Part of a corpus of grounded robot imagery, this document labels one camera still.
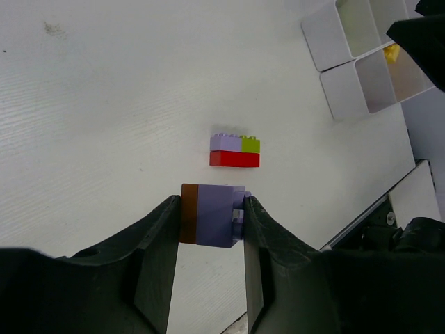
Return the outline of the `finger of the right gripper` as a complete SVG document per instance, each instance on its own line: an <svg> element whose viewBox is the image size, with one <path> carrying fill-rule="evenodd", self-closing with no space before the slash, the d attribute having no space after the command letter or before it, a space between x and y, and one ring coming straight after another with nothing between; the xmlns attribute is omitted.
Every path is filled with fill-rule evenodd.
<svg viewBox="0 0 445 334"><path fill-rule="evenodd" d="M421 16L394 22L387 35L444 91L444 2L420 1L415 11Z"/></svg>

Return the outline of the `purple square lego brick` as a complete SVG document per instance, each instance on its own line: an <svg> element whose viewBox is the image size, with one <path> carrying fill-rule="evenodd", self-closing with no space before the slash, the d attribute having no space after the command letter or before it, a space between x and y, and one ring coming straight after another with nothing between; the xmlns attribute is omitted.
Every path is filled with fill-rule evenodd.
<svg viewBox="0 0 445 334"><path fill-rule="evenodd" d="M250 192L245 186L199 184L197 198L196 244L231 248L234 210L243 210L243 201Z"/></svg>

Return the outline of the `yellow long lego brick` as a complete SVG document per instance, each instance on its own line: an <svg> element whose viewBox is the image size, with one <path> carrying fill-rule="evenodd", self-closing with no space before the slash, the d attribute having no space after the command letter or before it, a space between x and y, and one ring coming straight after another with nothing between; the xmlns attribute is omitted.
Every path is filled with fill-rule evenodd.
<svg viewBox="0 0 445 334"><path fill-rule="evenodd" d="M388 64L395 63L399 57L400 52L401 47L396 43L389 45L383 49L385 60Z"/></svg>

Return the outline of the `brown plate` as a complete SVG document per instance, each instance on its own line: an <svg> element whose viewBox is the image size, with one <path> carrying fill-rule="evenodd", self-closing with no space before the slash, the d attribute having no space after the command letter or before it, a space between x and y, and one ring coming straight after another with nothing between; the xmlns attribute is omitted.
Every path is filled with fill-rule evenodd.
<svg viewBox="0 0 445 334"><path fill-rule="evenodd" d="M196 243L198 188L197 184L182 184L181 186L179 241L184 244Z"/></svg>

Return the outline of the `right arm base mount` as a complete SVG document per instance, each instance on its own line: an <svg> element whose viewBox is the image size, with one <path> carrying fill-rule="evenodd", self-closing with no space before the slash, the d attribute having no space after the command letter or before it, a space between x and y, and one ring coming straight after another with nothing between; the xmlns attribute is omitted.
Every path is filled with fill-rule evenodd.
<svg viewBox="0 0 445 334"><path fill-rule="evenodd" d="M366 225L376 223L404 229L416 217L442 219L428 160L417 161L411 172L340 230L321 250L339 247Z"/></svg>

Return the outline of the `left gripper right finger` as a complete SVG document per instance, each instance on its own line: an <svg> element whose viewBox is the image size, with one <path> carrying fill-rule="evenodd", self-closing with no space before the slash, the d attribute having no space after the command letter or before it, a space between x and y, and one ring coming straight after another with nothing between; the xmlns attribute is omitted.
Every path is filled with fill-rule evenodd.
<svg viewBox="0 0 445 334"><path fill-rule="evenodd" d="M443 333L444 224L411 220L386 249L312 248L244 202L250 333Z"/></svg>

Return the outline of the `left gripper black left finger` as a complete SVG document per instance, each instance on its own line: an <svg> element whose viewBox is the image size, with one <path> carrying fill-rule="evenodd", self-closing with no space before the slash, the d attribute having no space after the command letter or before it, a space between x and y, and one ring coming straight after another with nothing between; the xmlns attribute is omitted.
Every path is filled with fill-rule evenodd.
<svg viewBox="0 0 445 334"><path fill-rule="evenodd" d="M2 333L164 333L180 198L71 257L1 250Z"/></svg>

